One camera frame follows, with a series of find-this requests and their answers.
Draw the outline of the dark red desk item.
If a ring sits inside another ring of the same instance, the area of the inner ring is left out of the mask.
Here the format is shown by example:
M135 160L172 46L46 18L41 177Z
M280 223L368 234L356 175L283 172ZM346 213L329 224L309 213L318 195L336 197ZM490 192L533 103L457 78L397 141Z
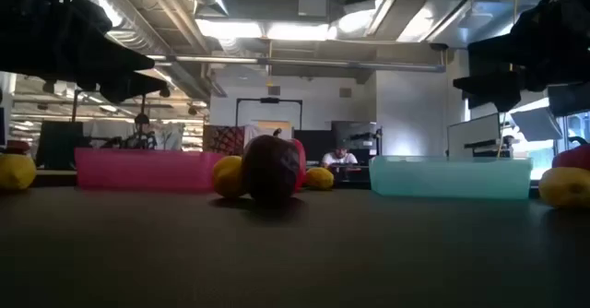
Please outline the dark red desk item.
M30 151L30 145L26 141L9 140L6 143L5 153L25 155Z

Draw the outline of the white draped cloth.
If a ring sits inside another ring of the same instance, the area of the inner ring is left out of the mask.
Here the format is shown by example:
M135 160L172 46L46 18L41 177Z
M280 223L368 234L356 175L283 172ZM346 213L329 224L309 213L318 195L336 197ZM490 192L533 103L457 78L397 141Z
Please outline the white draped cloth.
M158 150L181 150L183 144L184 124L155 123L153 130Z

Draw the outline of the dark red apple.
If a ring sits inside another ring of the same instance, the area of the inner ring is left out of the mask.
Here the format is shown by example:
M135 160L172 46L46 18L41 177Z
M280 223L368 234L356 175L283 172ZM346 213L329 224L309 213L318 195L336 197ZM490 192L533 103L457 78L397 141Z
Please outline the dark red apple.
M283 205L293 195L300 172L296 146L276 136L252 139L242 157L242 186L258 204Z

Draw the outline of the black monitor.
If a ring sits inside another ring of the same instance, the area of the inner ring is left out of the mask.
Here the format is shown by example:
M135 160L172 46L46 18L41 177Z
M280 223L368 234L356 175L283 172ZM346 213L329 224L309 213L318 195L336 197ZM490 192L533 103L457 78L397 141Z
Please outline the black monitor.
M74 170L75 148L84 140L81 122L44 121L41 124L36 165L45 170Z

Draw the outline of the horizontal ceiling pipe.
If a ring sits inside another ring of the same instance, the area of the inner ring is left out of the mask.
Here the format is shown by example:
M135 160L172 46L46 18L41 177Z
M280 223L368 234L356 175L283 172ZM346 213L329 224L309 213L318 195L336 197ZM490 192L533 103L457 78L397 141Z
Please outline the horizontal ceiling pipe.
M441 73L445 71L444 65L418 65L383 62L358 62L342 60L316 60L316 59L293 59L277 57L229 57L229 56L205 56L205 55L162 55L149 54L148 58L157 62L195 62L205 64L225 65L300 65L335 68L372 69L385 71L415 71Z

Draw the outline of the ceiling strip light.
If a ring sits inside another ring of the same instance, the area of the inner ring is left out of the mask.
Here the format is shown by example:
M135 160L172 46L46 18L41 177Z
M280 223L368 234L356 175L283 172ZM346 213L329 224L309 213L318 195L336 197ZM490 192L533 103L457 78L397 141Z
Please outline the ceiling strip light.
M334 40L337 36L337 27L331 27L329 24L305 25L206 19L197 19L195 22L204 36L218 40L327 41Z

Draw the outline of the teal plastic basket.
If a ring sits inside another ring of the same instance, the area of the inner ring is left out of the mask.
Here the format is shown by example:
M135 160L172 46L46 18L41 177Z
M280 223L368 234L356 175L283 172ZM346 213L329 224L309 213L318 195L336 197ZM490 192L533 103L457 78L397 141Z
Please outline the teal plastic basket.
M527 199L532 162L510 158L376 156L371 188L384 196Z

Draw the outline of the white hanging sheet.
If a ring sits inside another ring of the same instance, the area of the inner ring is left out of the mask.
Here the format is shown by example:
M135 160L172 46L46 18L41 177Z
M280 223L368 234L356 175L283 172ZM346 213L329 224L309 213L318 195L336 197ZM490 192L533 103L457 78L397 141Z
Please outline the white hanging sheet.
M247 145L258 136L274 136L284 140L292 138L293 127L290 122L254 121L244 127L244 144Z

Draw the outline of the pink plastic basket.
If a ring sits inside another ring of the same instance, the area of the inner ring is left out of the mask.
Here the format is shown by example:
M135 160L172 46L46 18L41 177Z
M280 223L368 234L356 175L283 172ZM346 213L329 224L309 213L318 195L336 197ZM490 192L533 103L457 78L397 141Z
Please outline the pink plastic basket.
M212 152L78 148L77 185L82 189L208 193L213 168L223 156Z

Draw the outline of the yellow lemon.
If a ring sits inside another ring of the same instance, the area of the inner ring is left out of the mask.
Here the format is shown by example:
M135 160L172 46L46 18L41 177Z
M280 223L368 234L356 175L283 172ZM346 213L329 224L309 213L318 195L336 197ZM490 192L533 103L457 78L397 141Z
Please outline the yellow lemon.
M555 208L590 208L590 171L558 167L543 173L538 184L540 199Z
M311 168L305 174L305 184L316 190L330 190L334 185L334 174L323 167Z
M213 167L214 191L225 198L238 198L245 194L242 186L242 158L226 156Z
M33 183L36 174L36 165L31 157L0 154L0 190L25 190Z

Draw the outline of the red bell pepper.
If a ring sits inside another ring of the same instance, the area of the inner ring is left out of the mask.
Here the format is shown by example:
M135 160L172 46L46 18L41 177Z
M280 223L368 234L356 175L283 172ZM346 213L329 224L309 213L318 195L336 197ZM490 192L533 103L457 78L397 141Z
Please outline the red bell pepper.
M590 143L579 136L571 136L569 142L578 146L559 153L552 161L553 168L579 168L590 171Z
M298 159L299 159L299 169L297 173L297 181L295 184L295 191L299 192L303 186L305 181L305 174L306 174L306 154L303 144L296 138L292 138L290 141L298 151Z

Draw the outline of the patterned hanging cloth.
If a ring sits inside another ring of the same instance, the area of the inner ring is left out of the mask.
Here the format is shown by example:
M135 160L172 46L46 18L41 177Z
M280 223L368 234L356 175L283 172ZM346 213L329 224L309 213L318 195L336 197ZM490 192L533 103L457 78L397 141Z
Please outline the patterned hanging cloth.
M226 156L241 156L244 148L242 126L205 125L203 150Z

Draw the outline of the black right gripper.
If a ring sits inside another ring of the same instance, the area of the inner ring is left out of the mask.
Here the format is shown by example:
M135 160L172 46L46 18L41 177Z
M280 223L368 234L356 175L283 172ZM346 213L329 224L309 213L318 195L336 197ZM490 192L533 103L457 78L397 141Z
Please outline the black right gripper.
M517 65L517 71L460 77L453 86L473 107L509 112L521 91L590 82L590 10L574 0L543 0L521 14L510 33L467 46L470 63Z

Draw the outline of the person in white top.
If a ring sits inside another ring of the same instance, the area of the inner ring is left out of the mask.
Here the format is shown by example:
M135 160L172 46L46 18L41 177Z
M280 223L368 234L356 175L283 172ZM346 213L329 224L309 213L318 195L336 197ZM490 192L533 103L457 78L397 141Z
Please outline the person in white top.
M325 168L334 164L358 164L358 160L346 148L336 148L333 151L325 153L321 161L321 165Z

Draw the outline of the black table mat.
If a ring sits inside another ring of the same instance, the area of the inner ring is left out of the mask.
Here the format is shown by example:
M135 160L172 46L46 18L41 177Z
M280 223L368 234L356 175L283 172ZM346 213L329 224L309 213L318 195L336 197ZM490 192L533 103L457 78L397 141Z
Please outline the black table mat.
M0 196L0 308L590 308L590 214L535 201L38 188Z

